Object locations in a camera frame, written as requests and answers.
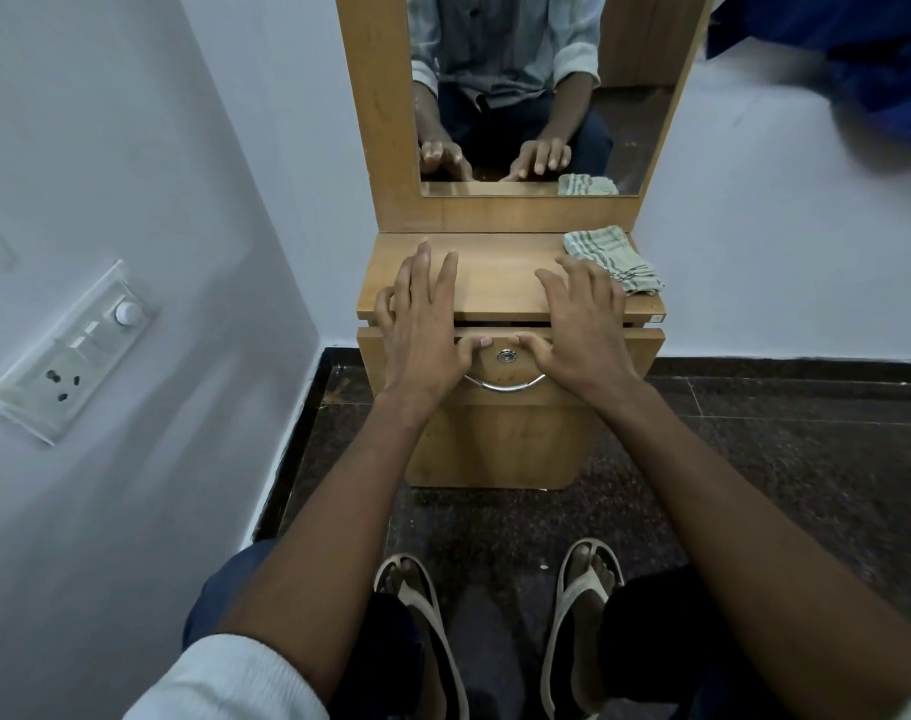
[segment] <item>wooden tabletop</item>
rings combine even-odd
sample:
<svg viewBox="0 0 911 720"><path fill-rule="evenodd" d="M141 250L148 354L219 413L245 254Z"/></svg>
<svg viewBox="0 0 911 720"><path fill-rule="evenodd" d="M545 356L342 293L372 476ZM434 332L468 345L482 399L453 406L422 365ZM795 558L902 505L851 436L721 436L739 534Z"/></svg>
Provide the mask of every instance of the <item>wooden tabletop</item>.
<svg viewBox="0 0 911 720"><path fill-rule="evenodd" d="M548 322L545 291L534 272L545 268L565 276L555 262L565 254L562 233L379 233L358 298L361 320L374 317L376 294L395 282L401 261L414 253L425 237L432 243L433 278L447 253L459 253L457 321ZM647 323L665 315L665 304L657 295L632 295L625 315L627 323Z"/></svg>

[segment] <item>person's left hand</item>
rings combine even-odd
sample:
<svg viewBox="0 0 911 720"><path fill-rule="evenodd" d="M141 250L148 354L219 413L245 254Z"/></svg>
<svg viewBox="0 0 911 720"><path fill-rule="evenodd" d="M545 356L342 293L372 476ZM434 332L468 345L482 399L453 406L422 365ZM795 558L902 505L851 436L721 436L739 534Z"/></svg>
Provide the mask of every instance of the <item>person's left hand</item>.
<svg viewBox="0 0 911 720"><path fill-rule="evenodd" d="M376 322L385 347L385 387L381 394L400 399L404 409L424 423L472 365L472 354L492 339L455 342L453 303L458 253L446 255L432 287L428 241L402 262L395 285L376 297ZM395 316L389 299L395 296Z"/></svg>
<svg viewBox="0 0 911 720"><path fill-rule="evenodd" d="M532 173L541 177L545 172L563 172L571 158L571 146L558 137L526 141L502 181L521 181Z"/></svg>

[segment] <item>green striped cloth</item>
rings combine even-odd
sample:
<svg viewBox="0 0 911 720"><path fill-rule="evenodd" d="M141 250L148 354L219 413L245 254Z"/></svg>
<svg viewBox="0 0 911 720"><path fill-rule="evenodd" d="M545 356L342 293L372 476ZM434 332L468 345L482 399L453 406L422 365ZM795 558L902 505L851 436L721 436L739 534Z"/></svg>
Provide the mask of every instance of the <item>green striped cloth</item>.
<svg viewBox="0 0 911 720"><path fill-rule="evenodd" d="M616 183L607 176L562 174L559 177L559 197L608 196L618 194Z"/></svg>
<svg viewBox="0 0 911 720"><path fill-rule="evenodd" d="M652 265L635 252L621 227L582 229L562 238L569 253L577 260L593 260L602 265L629 295L658 293L665 283L655 275Z"/></svg>

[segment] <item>forearm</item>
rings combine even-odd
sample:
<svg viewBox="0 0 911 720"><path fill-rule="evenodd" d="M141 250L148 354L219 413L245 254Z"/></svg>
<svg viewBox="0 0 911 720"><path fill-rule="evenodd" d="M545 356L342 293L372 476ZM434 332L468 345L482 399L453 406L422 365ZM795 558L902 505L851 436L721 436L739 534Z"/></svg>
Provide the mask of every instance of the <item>forearm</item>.
<svg viewBox="0 0 911 720"><path fill-rule="evenodd" d="M681 423L651 386L601 410L773 690L803 717L891 717L911 625Z"/></svg>
<svg viewBox="0 0 911 720"><path fill-rule="evenodd" d="M555 99L552 101L548 123L539 138L559 138L569 143L589 111L593 85L594 78L587 72L566 75L555 87Z"/></svg>
<svg viewBox="0 0 911 720"><path fill-rule="evenodd" d="M425 141L451 141L449 132L442 126L438 99L423 83L412 82L412 103L415 107L415 131L420 144Z"/></svg>
<svg viewBox="0 0 911 720"><path fill-rule="evenodd" d="M286 657L324 703L337 687L372 592L401 473L423 418L380 397L362 430L235 602L222 633Z"/></svg>

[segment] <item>hand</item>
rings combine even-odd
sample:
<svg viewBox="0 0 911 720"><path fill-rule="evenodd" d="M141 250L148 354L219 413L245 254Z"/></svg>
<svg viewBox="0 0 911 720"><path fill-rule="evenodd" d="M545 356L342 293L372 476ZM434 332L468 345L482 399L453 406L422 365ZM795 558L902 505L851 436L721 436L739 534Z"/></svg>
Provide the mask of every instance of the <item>hand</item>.
<svg viewBox="0 0 911 720"><path fill-rule="evenodd" d="M558 137L526 141L519 149L519 158L509 167L509 176L502 181L521 181L531 172L539 177L546 171L562 172L571 158L571 146Z"/></svg>
<svg viewBox="0 0 911 720"><path fill-rule="evenodd" d="M376 297L376 322L385 343L385 387L379 397L400 399L420 424L465 376L473 351L492 344L487 336L455 342L458 253L446 255L434 288L428 279L431 258L431 245L423 241L402 262L395 285ZM395 317L389 311L392 296Z"/></svg>
<svg viewBox="0 0 911 720"><path fill-rule="evenodd" d="M625 290L590 260L564 255L556 262L569 274L568 289L556 273L535 271L548 298L553 343L531 333L510 341L531 351L544 374L599 410L641 384L622 333Z"/></svg>
<svg viewBox="0 0 911 720"><path fill-rule="evenodd" d="M441 168L455 181L472 181L472 164L463 156L462 147L454 141L425 141L419 149L419 171L435 174Z"/></svg>

